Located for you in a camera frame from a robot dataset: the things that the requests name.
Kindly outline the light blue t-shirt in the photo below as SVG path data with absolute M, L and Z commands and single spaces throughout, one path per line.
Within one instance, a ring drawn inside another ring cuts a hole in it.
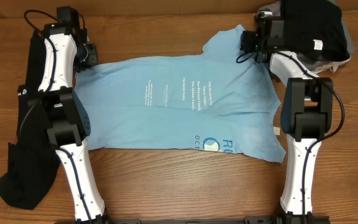
M 242 26 L 199 55 L 104 63 L 76 75 L 91 123 L 89 148 L 196 149 L 281 162 L 280 100 L 264 65 L 237 63 Z

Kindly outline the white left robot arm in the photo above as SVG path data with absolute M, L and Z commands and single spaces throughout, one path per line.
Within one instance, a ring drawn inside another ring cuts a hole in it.
M 73 88 L 74 72 L 98 64 L 96 47 L 85 28 L 72 22 L 45 25 L 46 61 L 39 96 L 30 104 L 37 117 L 47 116 L 47 140 L 60 158 L 75 206 L 75 223 L 109 223 L 91 168 L 90 118 Z

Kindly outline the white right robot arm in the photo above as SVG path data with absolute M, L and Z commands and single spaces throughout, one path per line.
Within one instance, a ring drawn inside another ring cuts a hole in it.
M 287 135 L 288 161 L 276 223 L 327 222 L 313 216 L 311 188 L 316 155 L 331 127 L 333 83 L 312 74 L 289 51 L 272 53 L 269 69 L 286 87 L 280 124 Z

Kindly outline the folded grey garment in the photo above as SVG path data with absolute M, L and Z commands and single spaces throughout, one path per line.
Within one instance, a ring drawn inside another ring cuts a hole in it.
M 266 4 L 262 7 L 260 7 L 257 11 L 257 13 L 260 13 L 262 11 L 270 11 L 272 13 L 273 16 L 280 16 L 281 14 L 281 0 L 275 1 L 271 4 Z M 341 19 L 342 22 L 342 26 L 343 26 L 343 30 L 344 30 L 344 35 L 346 37 L 346 41 L 347 41 L 347 51 L 349 52 L 350 55 L 355 53 L 355 48 L 354 48 L 354 44 L 351 38 L 351 35 L 349 33 L 349 30 L 347 28 L 347 25 L 344 21 L 344 19 Z M 303 54 L 297 52 L 296 53 L 297 58 L 299 59 L 299 61 L 306 67 L 307 65 L 310 65 L 312 63 L 314 63 L 312 60 L 307 59 Z

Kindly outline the folded beige garment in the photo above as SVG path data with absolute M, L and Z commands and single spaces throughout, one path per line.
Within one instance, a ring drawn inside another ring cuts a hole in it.
M 348 61 L 350 61 L 351 57 L 344 61 L 340 62 L 334 62 L 334 61 L 327 61 L 327 60 L 319 60 L 317 62 L 314 62 L 310 65 L 307 65 L 309 71 L 313 73 L 320 73 L 325 70 L 330 70 L 332 73 L 335 73 L 336 70 L 341 66 L 346 64 Z

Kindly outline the black garment on left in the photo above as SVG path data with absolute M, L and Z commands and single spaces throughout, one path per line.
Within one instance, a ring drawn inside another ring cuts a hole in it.
M 17 142 L 8 144 L 7 172 L 0 177 L 0 197 L 8 205 L 26 210 L 34 209 L 47 195 L 60 166 L 58 156 L 39 127 L 40 121 L 34 117 L 35 111 L 27 116 L 28 100 L 37 94 L 45 58 L 44 39 L 33 32 L 25 83 L 17 89 Z

